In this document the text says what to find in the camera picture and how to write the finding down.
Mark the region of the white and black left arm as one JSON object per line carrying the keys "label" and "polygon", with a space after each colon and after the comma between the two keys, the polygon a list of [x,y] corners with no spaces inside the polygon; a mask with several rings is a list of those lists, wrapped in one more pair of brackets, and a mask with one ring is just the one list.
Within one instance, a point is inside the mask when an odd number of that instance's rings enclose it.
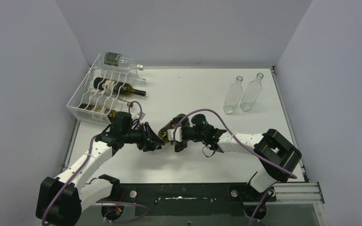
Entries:
{"label": "white and black left arm", "polygon": [[161,149],[165,141],[145,122],[132,128],[132,115],[118,112],[111,123],[92,137],[87,151],[55,178],[45,178],[39,190],[36,217],[43,226],[74,226],[82,212],[97,201],[116,196],[117,178],[102,175],[87,184],[102,164],[125,144],[135,144],[144,152]]}

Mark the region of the olive bottle with black cap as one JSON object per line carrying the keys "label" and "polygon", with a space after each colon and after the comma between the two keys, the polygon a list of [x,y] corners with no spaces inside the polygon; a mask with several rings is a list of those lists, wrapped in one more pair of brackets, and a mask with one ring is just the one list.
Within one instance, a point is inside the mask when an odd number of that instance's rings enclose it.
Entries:
{"label": "olive bottle with black cap", "polygon": [[83,119],[100,124],[110,124],[112,118],[117,113],[117,111],[110,108],[95,106],[86,103],[80,104],[78,108],[80,109],[78,114]]}

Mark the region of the brown bottle with tan label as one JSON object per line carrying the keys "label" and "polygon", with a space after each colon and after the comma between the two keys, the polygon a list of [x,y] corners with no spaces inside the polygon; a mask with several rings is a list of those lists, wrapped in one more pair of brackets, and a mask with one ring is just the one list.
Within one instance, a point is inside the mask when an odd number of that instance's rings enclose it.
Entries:
{"label": "brown bottle with tan label", "polygon": [[158,132],[158,136],[165,142],[165,143],[169,143],[169,139],[168,139],[168,135],[167,135],[167,131],[170,129],[174,129],[177,125],[177,123],[179,122],[179,120],[181,120],[183,117],[185,116],[185,114],[180,113],[176,116],[174,116],[167,124],[165,124]]}

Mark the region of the clear square glass bottle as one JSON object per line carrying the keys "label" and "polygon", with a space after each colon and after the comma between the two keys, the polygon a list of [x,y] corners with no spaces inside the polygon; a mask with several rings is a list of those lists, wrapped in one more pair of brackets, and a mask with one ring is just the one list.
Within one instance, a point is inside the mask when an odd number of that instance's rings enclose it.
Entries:
{"label": "clear square glass bottle", "polygon": [[258,96],[262,91],[262,79],[264,77],[263,73],[258,73],[255,79],[248,83],[245,93],[240,102],[240,108],[242,111],[247,112],[253,108]]}

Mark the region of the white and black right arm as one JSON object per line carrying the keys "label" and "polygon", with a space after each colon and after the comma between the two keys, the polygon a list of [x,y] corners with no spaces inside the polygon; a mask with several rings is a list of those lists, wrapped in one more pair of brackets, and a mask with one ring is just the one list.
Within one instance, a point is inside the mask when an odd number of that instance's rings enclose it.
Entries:
{"label": "white and black right arm", "polygon": [[197,114],[191,120],[184,115],[174,118],[166,135],[177,152],[193,141],[201,142],[214,152],[256,156],[261,167],[248,185],[259,193],[277,182],[286,183],[302,158],[301,152],[275,129],[263,134],[231,133],[210,125],[203,114]]}

